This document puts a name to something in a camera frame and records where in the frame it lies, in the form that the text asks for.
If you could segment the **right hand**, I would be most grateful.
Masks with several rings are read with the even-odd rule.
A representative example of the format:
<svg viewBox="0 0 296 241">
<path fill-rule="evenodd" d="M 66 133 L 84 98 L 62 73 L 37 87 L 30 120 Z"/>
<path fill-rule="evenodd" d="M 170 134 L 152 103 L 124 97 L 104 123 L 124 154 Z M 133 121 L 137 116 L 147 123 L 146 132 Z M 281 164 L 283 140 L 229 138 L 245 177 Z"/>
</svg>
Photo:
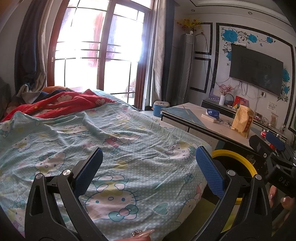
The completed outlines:
<svg viewBox="0 0 296 241">
<path fill-rule="evenodd" d="M 273 208 L 275 204 L 279 204 L 280 202 L 283 209 L 285 210 L 284 211 L 285 216 L 281 217 L 278 221 L 275 222 L 274 227 L 278 229 L 284 224 L 284 222 L 290 216 L 291 211 L 295 208 L 295 198 L 285 196 L 279 199 L 278 189 L 272 185 L 269 189 L 268 199 L 269 199 L 269 204 L 271 208 Z"/>
</svg>

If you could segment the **left hand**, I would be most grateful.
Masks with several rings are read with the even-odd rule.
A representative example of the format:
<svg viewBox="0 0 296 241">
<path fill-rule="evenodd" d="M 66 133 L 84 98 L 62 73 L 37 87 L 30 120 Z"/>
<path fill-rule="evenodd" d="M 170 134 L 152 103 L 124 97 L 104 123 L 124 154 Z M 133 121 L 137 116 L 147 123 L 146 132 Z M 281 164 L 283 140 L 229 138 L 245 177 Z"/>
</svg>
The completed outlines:
<svg viewBox="0 0 296 241">
<path fill-rule="evenodd" d="M 152 230 L 146 230 L 144 232 L 136 233 L 135 235 L 131 236 L 130 238 L 124 238 L 117 241 L 151 241 L 151 234 L 154 232 Z"/>
</svg>

